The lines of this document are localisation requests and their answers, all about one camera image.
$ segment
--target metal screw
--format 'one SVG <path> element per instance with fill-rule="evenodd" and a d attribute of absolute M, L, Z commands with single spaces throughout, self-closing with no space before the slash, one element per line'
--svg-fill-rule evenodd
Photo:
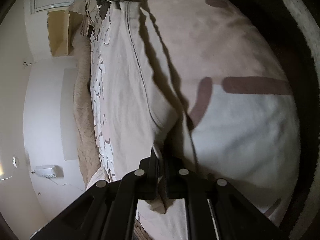
<path fill-rule="evenodd" d="M 134 174 L 136 176 L 142 176 L 142 175 L 144 175 L 144 170 L 142 170 L 142 169 L 135 170 Z"/>
<path fill-rule="evenodd" d="M 219 186 L 221 186 L 221 187 L 226 186 L 227 183 L 228 183 L 228 182 L 227 182 L 225 179 L 218 179 L 218 180 L 217 180 L 217 184 L 218 184 Z"/>
<path fill-rule="evenodd" d="M 96 186 L 99 188 L 103 188 L 107 185 L 107 182 L 105 180 L 99 180 L 96 182 Z"/>
<path fill-rule="evenodd" d="M 180 175 L 188 175 L 189 174 L 189 171 L 187 169 L 180 169 L 179 170 L 179 174 Z"/>

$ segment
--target white wall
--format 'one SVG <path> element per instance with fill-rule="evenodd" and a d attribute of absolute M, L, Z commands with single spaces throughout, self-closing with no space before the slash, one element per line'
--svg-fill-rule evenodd
<path fill-rule="evenodd" d="M 67 114 L 73 117 L 72 109 L 60 106 L 65 69 L 75 68 L 73 56 L 36 62 L 31 68 L 26 93 L 23 128 L 31 170 L 41 165 L 57 165 L 63 170 L 63 178 L 51 181 L 35 174 L 30 175 L 35 192 L 41 193 L 37 197 L 49 220 L 85 190 L 78 159 L 65 161 L 60 125 L 61 112 L 71 112 Z M 75 144 L 76 141 L 70 137 L 70 143 Z"/>
<path fill-rule="evenodd" d="M 0 212 L 20 240 L 41 228 L 44 216 L 33 190 L 24 151 L 23 106 L 33 58 L 24 23 L 24 0 L 17 0 L 0 25 L 0 161 L 12 178 L 0 181 Z M 17 156 L 20 166 L 12 166 Z"/>
<path fill-rule="evenodd" d="M 30 171 L 36 166 L 57 165 L 62 177 L 30 178 L 47 219 L 51 220 L 85 190 L 76 150 L 73 117 L 73 89 L 76 62 L 73 56 L 52 58 L 49 47 L 47 13 L 31 14 L 25 0 L 28 42 L 32 65 L 24 105 L 23 131 Z"/>

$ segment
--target bed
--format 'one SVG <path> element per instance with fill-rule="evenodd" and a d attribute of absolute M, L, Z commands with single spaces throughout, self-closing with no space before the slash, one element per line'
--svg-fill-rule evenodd
<path fill-rule="evenodd" d="M 151 147 L 160 160 L 170 149 L 204 178 L 229 180 L 279 226 L 298 179 L 300 135 L 278 58 L 228 0 L 146 1 L 112 2 L 101 21 L 97 1 L 87 5 L 99 174 L 121 179 Z M 153 239 L 186 239 L 184 217 L 183 201 L 161 192 L 138 204 Z"/>

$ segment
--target wall-mounted cabinet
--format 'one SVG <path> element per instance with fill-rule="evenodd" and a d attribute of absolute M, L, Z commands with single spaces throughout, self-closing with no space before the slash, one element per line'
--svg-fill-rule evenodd
<path fill-rule="evenodd" d="M 69 12 L 67 9 L 48 12 L 48 36 L 53 57 L 67 56 L 71 53 L 71 36 L 83 20 L 83 15 Z"/>

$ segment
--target beige blanket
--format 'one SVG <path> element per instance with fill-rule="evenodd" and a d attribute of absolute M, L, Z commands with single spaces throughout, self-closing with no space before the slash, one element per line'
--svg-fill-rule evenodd
<path fill-rule="evenodd" d="M 91 63 L 90 39 L 82 36 L 80 32 L 79 28 L 72 41 L 76 65 L 79 68 L 74 90 L 74 116 L 78 128 L 77 147 L 80 171 L 87 186 L 101 164 L 94 138 L 91 96 L 88 90 Z"/>

